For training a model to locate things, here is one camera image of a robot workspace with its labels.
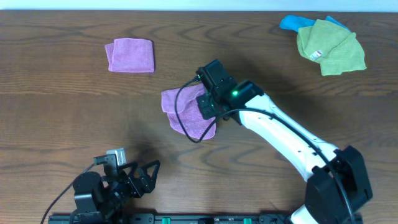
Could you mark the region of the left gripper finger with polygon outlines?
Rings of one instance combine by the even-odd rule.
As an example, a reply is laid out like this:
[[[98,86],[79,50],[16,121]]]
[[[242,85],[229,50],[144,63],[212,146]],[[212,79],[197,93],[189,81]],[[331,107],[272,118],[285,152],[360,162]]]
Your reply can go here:
[[[154,170],[151,174],[149,174],[148,170],[151,168],[153,168]],[[139,178],[142,184],[143,192],[152,192],[155,189],[159,168],[160,168],[159,160],[152,161],[142,166],[141,168],[138,168]]]
[[[118,180],[134,180],[135,171],[138,168],[137,162],[130,162],[118,166]]]

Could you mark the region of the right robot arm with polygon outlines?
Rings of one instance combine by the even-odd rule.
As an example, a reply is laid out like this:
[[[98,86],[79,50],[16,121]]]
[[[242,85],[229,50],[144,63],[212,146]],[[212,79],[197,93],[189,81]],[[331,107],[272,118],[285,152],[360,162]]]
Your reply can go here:
[[[291,223],[361,223],[357,211],[373,197],[363,155],[341,150],[281,111],[251,81],[216,87],[205,85],[197,96],[204,119],[233,118],[279,151],[306,182],[305,202]]]

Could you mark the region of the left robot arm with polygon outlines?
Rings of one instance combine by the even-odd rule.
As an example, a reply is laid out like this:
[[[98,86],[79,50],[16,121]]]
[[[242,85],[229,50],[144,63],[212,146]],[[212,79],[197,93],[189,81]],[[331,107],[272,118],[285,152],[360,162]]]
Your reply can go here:
[[[76,210],[69,222],[132,223],[124,207],[155,189],[160,161],[138,168],[136,162],[120,165],[116,155],[108,154],[94,158],[94,165],[102,165],[105,175],[87,171],[73,181]]]

